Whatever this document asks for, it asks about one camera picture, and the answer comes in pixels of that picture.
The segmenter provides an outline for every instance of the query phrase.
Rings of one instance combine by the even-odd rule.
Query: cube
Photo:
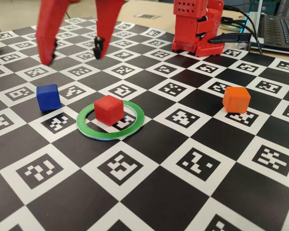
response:
[[[124,117],[123,101],[111,95],[94,102],[95,117],[98,121],[112,126]]]
[[[61,108],[58,87],[56,84],[37,87],[39,109],[42,112]]]
[[[228,113],[246,113],[250,103],[250,94],[246,88],[226,87],[223,106]]]

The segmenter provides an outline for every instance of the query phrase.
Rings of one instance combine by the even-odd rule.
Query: laptop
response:
[[[267,51],[289,53],[289,18],[265,15],[262,9],[263,0],[260,0],[258,12],[250,12],[250,18],[258,30],[260,47]],[[258,48],[254,38],[251,39],[251,46]]]

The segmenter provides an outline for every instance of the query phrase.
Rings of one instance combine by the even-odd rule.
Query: blue cube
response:
[[[37,99],[42,112],[61,108],[58,87],[56,84],[37,87]]]

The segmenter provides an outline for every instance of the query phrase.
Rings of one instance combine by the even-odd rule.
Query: ring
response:
[[[82,111],[78,114],[78,116],[77,116],[78,130],[83,135],[85,135],[89,138],[93,138],[93,139],[97,139],[97,140],[103,140],[103,141],[116,140],[116,139],[120,139],[120,138],[129,136],[129,135],[132,135],[139,128],[141,128],[142,124],[145,121],[144,120],[145,114],[144,114],[143,110],[141,109],[141,107],[135,103],[123,100],[123,104],[126,107],[129,107],[130,109],[132,109],[136,113],[136,119],[135,119],[134,123],[131,126],[129,126],[128,128],[126,128],[122,131],[118,131],[118,132],[107,133],[107,132],[95,131],[92,128],[88,127],[88,125],[86,124],[86,117],[92,111],[94,111],[94,104],[92,103],[92,104],[86,106],[84,109],[82,109]]]

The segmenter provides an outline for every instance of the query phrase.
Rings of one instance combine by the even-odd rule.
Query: black cable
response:
[[[225,5],[223,7],[223,9],[224,10],[229,10],[229,11],[240,12],[241,14],[243,14],[250,21],[250,23],[251,23],[251,25],[253,27],[253,30],[254,30],[254,37],[255,37],[255,40],[256,40],[256,43],[257,43],[257,46],[258,46],[258,49],[259,49],[259,53],[262,54],[262,50],[261,50],[261,47],[260,47],[260,42],[259,42],[259,39],[258,39],[258,32],[256,30],[255,24],[253,23],[252,19],[245,12],[241,11],[237,7]]]
[[[71,19],[71,17],[68,15],[67,11],[66,11],[66,15],[68,16],[69,19]]]

